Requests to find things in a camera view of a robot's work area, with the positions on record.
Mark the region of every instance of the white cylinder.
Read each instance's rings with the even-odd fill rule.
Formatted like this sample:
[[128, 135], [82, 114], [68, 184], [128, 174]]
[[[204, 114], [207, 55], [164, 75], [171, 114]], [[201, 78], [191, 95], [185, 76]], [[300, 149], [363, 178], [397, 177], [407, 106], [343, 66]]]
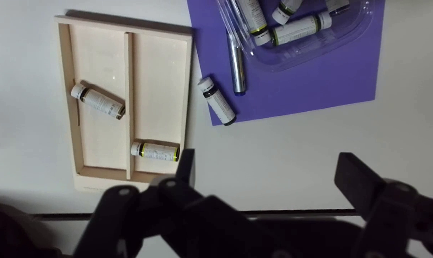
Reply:
[[263, 46], [271, 42], [271, 35], [267, 30], [268, 23], [265, 22], [258, 0], [235, 0], [235, 2], [244, 16], [248, 32], [254, 36], [255, 45]]
[[115, 99], [98, 92], [96, 89], [88, 88], [86, 85], [75, 85], [70, 93], [75, 99], [79, 99], [95, 109], [121, 119], [125, 114], [125, 105]]
[[214, 81], [211, 78], [204, 78], [198, 88], [202, 91], [208, 105], [212, 108], [221, 124], [231, 125], [235, 121], [235, 112], [218, 91]]
[[152, 142], [135, 142], [131, 155], [148, 159], [178, 161], [178, 147], [159, 145]]
[[303, 0], [281, 0], [280, 7], [273, 13], [273, 19], [278, 25], [285, 25], [301, 6]]
[[277, 28], [274, 30], [274, 43], [285, 45], [311, 35], [318, 33], [320, 30], [330, 29], [333, 25], [331, 16], [327, 12], [323, 12], [317, 16], [307, 16], [301, 20], [291, 22], [285, 26]]

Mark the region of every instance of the beige tray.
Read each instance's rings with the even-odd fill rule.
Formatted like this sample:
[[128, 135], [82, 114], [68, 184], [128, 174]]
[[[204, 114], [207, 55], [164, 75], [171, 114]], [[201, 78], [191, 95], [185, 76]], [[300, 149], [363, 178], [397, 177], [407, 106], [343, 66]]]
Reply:
[[[56, 18], [68, 101], [75, 182], [79, 190], [119, 184], [146, 188], [156, 175], [175, 174], [178, 162], [131, 157], [135, 139], [179, 144], [185, 149], [192, 61], [191, 30], [168, 32]], [[125, 99], [121, 121], [73, 99], [86, 81]]]

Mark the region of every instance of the purple sheet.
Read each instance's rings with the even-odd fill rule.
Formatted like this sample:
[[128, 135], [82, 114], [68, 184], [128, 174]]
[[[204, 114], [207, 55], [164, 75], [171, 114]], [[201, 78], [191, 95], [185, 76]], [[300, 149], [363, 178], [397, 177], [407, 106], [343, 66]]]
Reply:
[[[248, 91], [232, 92], [227, 32], [217, 0], [188, 0], [202, 75], [212, 75], [238, 121], [308, 112], [373, 101], [376, 96], [384, 0], [351, 43], [291, 69], [270, 72], [245, 59]], [[215, 114], [212, 124], [221, 125]]]

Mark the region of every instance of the white table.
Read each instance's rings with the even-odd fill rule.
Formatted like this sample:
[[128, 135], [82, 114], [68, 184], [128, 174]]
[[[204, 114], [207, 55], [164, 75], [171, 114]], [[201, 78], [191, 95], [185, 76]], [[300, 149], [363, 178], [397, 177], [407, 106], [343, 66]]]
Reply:
[[[185, 0], [0, 2], [0, 201], [26, 212], [99, 198], [73, 190], [53, 22], [66, 9], [191, 25]], [[433, 197], [433, 0], [387, 0], [376, 102], [211, 128], [191, 95], [197, 188], [240, 210], [349, 208], [333, 185], [341, 151]]]

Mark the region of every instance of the silver pen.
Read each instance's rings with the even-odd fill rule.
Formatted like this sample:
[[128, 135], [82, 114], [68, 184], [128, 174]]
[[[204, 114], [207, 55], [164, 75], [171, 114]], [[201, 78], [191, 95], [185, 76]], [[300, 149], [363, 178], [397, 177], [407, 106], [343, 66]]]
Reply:
[[245, 82], [245, 69], [244, 69], [244, 56], [242, 50], [235, 45], [235, 39], [228, 33], [230, 39], [230, 52], [232, 63], [232, 78], [234, 78], [234, 93], [245, 95], [247, 82]]

